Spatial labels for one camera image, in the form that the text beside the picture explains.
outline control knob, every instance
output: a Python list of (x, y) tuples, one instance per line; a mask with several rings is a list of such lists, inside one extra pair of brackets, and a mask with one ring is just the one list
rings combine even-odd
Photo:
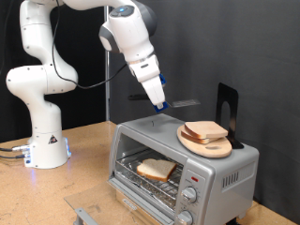
[(193, 217), (188, 211), (183, 211), (176, 216), (176, 225), (191, 225), (193, 223)]
[(181, 196), (189, 203), (195, 203), (197, 200), (197, 193), (193, 187), (187, 187), (186, 189), (181, 191)]

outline round wooden board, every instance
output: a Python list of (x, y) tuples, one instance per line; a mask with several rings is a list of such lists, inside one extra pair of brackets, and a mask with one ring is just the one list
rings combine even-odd
[(208, 144), (195, 143), (181, 136), (184, 125), (177, 129), (177, 137), (188, 150), (207, 158), (225, 158), (233, 148), (227, 138), (220, 138)]

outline wooden countertop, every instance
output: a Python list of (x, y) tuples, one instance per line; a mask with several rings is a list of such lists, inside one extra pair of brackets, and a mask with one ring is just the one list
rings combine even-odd
[[(72, 157), (59, 168), (30, 169), (23, 166), (22, 159), (0, 158), (0, 225), (73, 224), (76, 214), (64, 198), (108, 179), (114, 129), (114, 123), (103, 122), (64, 130)], [(9, 148), (26, 141), (5, 142), (0, 147)], [(239, 222), (243, 225), (296, 225), (256, 202)]]

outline red button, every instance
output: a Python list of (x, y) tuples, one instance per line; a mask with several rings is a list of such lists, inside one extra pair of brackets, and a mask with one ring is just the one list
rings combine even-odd
[(191, 177), (191, 179), (193, 180), (193, 181), (196, 181), (196, 182), (198, 182), (199, 180), (196, 178), (196, 177)]

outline black plate holder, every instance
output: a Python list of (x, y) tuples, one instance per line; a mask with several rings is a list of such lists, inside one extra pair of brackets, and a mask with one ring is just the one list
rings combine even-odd
[(230, 123), (227, 139), (231, 142), (232, 149), (242, 149), (244, 145), (237, 141), (235, 136), (236, 130), (236, 115), (237, 115), (237, 105), (238, 105), (238, 93), (235, 89), (225, 85), (224, 83), (218, 84), (217, 91), (217, 113), (216, 113), (216, 123), (221, 125), (221, 115), (222, 115), (222, 105), (227, 101), (230, 106)]

